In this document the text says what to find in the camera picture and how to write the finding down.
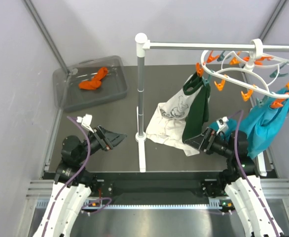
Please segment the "yellow-orange clip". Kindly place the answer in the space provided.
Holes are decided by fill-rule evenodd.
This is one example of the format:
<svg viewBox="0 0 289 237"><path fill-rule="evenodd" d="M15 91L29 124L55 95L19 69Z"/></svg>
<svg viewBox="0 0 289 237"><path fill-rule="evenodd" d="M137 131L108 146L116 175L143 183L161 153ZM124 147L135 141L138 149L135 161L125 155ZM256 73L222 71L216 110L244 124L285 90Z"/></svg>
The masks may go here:
<svg viewBox="0 0 289 237"><path fill-rule="evenodd" d="M247 102L251 98L254 88L257 88L257 86L253 84L253 87L248 88L247 92L241 91L241 96L244 102Z"/></svg>
<svg viewBox="0 0 289 237"><path fill-rule="evenodd" d="M218 91L223 91L227 78L228 78L228 75L223 75L223 78L221 78L220 82L214 81L214 84L216 88L218 89Z"/></svg>

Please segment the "orange sock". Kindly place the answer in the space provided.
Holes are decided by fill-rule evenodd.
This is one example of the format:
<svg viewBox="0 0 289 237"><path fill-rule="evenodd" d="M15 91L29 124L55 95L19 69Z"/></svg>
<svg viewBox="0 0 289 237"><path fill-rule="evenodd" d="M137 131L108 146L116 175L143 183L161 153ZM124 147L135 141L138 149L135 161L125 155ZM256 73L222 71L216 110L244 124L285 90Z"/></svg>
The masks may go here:
<svg viewBox="0 0 289 237"><path fill-rule="evenodd" d="M96 90L101 87L102 82L100 80L85 80L79 83L79 88L83 90Z"/></svg>
<svg viewBox="0 0 289 237"><path fill-rule="evenodd" d="M102 81L102 79L104 79L108 74L108 69L106 67L101 67L97 74L95 76L92 77L91 80L100 80Z"/></svg>

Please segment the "white round clip hanger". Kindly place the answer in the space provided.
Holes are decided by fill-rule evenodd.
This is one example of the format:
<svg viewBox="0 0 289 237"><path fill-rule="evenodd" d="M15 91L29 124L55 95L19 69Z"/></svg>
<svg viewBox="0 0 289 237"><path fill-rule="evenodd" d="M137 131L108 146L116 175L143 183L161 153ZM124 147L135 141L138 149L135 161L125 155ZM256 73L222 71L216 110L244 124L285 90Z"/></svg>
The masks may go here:
<svg viewBox="0 0 289 237"><path fill-rule="evenodd" d="M258 74L254 73L253 70L256 66L262 69L276 68L277 73L274 77L274 80L277 80L279 72L280 72L280 64L288 64L289 60L280 58L277 56L269 55L264 53L264 51L268 52L289 52L289 45L264 45L260 39L253 39L251 44L210 44L210 43L202 43L200 44L200 49L204 50L201 55L201 66L204 71L209 75L212 75L216 78L223 78L225 72L229 71L240 71L246 74L250 74L253 77L257 78L263 85L262 88L258 87L254 88L253 91L266 95L268 97L276 98L276 99L289 99L289 93L287 94L278 94L270 91L269 86L274 82L266 83L266 81ZM243 68L221 68L218 71L212 71L208 69L207 64L211 63L214 60L212 53L209 50L229 50L230 53L227 54L233 55L237 61L244 63ZM244 88L252 88L253 85L248 84L246 82L241 82L237 79L231 78L228 76L226 82L231 82L233 84L237 84ZM287 89L289 90L289 82L286 84Z"/></svg>

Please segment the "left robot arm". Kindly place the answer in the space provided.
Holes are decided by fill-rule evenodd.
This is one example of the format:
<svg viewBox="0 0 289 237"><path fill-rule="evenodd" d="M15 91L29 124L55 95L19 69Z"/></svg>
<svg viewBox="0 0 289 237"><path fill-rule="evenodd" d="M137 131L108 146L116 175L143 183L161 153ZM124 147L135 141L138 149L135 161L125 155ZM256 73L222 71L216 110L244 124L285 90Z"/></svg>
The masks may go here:
<svg viewBox="0 0 289 237"><path fill-rule="evenodd" d="M81 141L70 135L62 142L61 161L55 172L45 214L34 233L36 237L70 236L86 199L100 188L97 176L85 168L88 159L99 150L114 149L127 137L102 126L84 133L84 136Z"/></svg>

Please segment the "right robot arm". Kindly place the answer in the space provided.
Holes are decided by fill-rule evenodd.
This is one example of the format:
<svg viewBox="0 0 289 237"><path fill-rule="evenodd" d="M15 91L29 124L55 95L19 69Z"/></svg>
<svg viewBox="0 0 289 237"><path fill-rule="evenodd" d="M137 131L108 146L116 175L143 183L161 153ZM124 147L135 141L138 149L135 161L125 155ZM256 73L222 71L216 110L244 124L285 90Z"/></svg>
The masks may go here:
<svg viewBox="0 0 289 237"><path fill-rule="evenodd" d="M185 140L185 144L208 155L216 153L226 158L227 168L219 173L216 181L203 181L201 185L209 197L230 198L232 207L226 204L222 207L225 212L237 213L247 237L285 236L266 201L255 163L248 155L246 133L232 131L226 139L223 132L209 127Z"/></svg>

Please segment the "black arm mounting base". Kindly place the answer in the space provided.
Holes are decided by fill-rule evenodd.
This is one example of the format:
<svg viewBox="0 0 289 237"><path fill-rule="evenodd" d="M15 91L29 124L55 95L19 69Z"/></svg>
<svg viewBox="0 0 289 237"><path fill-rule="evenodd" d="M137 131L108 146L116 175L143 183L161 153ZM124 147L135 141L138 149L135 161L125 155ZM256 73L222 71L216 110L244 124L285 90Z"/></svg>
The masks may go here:
<svg viewBox="0 0 289 237"><path fill-rule="evenodd" d="M99 172L91 196L110 197L113 205L207 204L227 198L218 172Z"/></svg>

